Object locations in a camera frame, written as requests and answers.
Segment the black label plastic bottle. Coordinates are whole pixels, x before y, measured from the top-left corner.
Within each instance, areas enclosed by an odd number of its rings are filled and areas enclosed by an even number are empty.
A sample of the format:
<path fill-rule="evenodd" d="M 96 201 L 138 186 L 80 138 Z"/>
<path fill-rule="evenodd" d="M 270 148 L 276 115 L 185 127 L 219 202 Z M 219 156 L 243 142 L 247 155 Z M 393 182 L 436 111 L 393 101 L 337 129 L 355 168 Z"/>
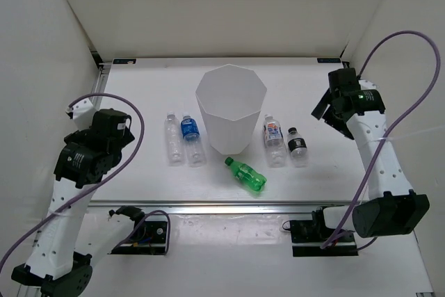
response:
<path fill-rule="evenodd" d="M 308 164 L 307 144 L 295 127 L 288 129 L 286 144 L 291 162 L 297 168 L 304 168 Z"/>

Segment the white orange label bottle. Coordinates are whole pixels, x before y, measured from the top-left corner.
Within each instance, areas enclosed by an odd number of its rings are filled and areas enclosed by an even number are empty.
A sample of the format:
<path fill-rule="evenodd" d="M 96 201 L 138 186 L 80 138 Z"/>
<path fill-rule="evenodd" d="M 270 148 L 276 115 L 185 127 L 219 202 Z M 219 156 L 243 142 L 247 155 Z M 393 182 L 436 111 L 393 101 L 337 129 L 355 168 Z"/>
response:
<path fill-rule="evenodd" d="M 271 168 L 285 166 L 286 148 L 281 124 L 269 114 L 265 114 L 263 122 L 264 147 L 266 160 Z"/>

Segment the clear unlabeled plastic bottle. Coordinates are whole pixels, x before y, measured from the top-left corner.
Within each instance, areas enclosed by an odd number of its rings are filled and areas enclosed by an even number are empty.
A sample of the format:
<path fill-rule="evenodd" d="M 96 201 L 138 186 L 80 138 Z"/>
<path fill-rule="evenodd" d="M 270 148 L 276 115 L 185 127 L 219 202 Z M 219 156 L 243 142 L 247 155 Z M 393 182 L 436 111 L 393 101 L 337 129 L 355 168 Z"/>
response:
<path fill-rule="evenodd" d="M 164 133 L 169 164 L 171 166 L 179 166 L 184 162 L 184 150 L 179 120 L 174 112 L 167 113 L 164 122 Z"/>

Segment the blue label plastic bottle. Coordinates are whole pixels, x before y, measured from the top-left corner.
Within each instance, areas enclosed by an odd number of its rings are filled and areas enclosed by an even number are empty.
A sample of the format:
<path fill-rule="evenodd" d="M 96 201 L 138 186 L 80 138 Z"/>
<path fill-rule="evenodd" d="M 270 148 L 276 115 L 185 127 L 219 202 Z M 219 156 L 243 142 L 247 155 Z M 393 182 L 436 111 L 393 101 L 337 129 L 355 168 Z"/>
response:
<path fill-rule="evenodd" d="M 191 167 L 199 167 L 205 164 L 206 157 L 202 146 L 200 132 L 196 121 L 190 113 L 184 113 L 180 123 L 181 133 L 186 149 L 188 164 Z"/>

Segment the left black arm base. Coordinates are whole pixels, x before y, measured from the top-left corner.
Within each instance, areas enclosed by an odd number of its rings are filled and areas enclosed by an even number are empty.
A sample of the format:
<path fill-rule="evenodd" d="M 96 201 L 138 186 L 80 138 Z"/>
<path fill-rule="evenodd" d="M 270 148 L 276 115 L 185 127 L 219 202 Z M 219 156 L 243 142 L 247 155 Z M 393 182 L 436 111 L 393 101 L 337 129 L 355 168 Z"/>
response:
<path fill-rule="evenodd" d="M 110 254 L 167 255 L 170 235 L 170 216 L 163 210 L 154 210 L 137 218 L 130 236 L 119 242 Z"/>

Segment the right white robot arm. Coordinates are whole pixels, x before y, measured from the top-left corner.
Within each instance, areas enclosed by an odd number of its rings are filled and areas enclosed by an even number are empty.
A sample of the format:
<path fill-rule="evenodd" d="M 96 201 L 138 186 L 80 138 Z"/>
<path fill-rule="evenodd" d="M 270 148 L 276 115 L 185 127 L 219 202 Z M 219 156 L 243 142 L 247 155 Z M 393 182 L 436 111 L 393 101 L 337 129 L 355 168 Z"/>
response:
<path fill-rule="evenodd" d="M 312 115 L 355 141 L 365 176 L 348 206 L 326 207 L 312 224 L 313 235 L 328 241 L 344 230 L 362 238 L 410 234 L 430 208 L 417 194 L 388 142 L 385 105 L 374 84 L 355 69 L 329 72 L 329 88 Z"/>

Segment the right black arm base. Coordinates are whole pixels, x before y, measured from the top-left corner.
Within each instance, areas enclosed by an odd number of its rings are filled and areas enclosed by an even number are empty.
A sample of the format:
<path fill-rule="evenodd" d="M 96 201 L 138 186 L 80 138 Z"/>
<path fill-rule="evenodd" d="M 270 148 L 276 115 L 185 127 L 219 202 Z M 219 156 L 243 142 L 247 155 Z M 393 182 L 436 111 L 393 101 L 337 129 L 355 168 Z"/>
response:
<path fill-rule="evenodd" d="M 291 234 L 293 257 L 353 257 L 358 256 L 357 244 L 352 232 L 340 232 L 326 248 L 321 246 L 332 229 L 318 227 L 313 220 L 287 220 L 282 230 Z"/>

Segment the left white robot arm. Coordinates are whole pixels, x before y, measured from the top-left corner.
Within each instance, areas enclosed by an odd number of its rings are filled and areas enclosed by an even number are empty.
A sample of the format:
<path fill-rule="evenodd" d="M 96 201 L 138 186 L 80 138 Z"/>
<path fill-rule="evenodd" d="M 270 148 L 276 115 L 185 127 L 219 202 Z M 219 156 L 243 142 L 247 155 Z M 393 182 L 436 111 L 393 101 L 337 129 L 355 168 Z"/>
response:
<path fill-rule="evenodd" d="M 103 256 L 126 238 L 141 240 L 146 232 L 134 214 L 121 216 L 116 210 L 84 241 L 78 239 L 96 185 L 120 165 L 122 150 L 134 136 L 130 115 L 97 110 L 89 99 L 75 104 L 69 115 L 78 129 L 64 138 L 47 217 L 33 231 L 30 257 L 11 275 L 24 286 L 39 288 L 42 296 L 80 296 Z"/>

